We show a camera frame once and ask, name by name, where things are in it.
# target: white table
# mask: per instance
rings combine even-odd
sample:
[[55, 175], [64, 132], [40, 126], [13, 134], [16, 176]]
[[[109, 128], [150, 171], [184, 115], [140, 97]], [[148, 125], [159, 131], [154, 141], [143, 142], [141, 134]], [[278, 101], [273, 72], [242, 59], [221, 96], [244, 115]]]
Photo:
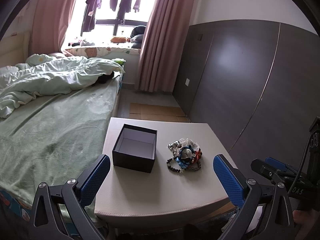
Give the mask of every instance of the white table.
[[[113, 166], [112, 149], [125, 123], [158, 131], [156, 161], [151, 173]], [[166, 161], [172, 153], [167, 144], [180, 138], [191, 138], [199, 144], [203, 153], [199, 171], [168, 170]], [[236, 166], [208, 124], [112, 117], [103, 153], [110, 157], [111, 168], [96, 195], [94, 212], [115, 228], [159, 228], [188, 223], [228, 202], [212, 161], [215, 155], [223, 154]]]

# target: comforter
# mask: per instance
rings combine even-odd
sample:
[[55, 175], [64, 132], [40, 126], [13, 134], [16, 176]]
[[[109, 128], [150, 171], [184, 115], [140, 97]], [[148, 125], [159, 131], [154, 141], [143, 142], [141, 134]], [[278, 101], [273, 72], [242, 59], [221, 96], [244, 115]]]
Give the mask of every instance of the comforter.
[[104, 74], [124, 73], [121, 65], [109, 59], [57, 59], [38, 54], [16, 67], [20, 70], [0, 75], [0, 118], [7, 118], [20, 105], [37, 96], [68, 94], [94, 84]]

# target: screw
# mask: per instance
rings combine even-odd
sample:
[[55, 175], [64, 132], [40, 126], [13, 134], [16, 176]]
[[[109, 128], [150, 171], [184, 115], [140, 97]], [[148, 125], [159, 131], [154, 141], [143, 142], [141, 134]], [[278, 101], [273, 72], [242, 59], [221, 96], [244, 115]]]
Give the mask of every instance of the screw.
[[44, 188], [45, 187], [45, 185], [46, 185], [46, 183], [45, 182], [41, 182], [40, 184], [39, 184], [39, 188]]
[[279, 182], [279, 183], [278, 183], [278, 187], [279, 187], [279, 188], [284, 188], [284, 184], [283, 184], [282, 182]]
[[76, 179], [68, 179], [67, 183], [68, 183], [69, 185], [73, 185], [73, 184], [76, 183]]
[[254, 184], [256, 184], [256, 181], [254, 179], [248, 179], [248, 183], [250, 185], [254, 185]]

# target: cardboard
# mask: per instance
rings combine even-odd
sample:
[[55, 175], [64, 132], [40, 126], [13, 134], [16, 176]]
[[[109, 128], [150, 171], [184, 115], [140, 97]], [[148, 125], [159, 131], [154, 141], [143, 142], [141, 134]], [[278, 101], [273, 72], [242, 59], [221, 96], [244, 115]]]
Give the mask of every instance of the cardboard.
[[180, 107], [130, 103], [129, 118], [161, 122], [189, 122]]

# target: open gift box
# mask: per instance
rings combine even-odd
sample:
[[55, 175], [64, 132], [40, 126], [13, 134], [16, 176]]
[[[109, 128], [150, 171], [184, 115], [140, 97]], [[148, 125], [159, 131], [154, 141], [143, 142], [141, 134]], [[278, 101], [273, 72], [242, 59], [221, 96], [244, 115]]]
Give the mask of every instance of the open gift box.
[[151, 173], [156, 141], [156, 130], [124, 124], [112, 150], [113, 165]]

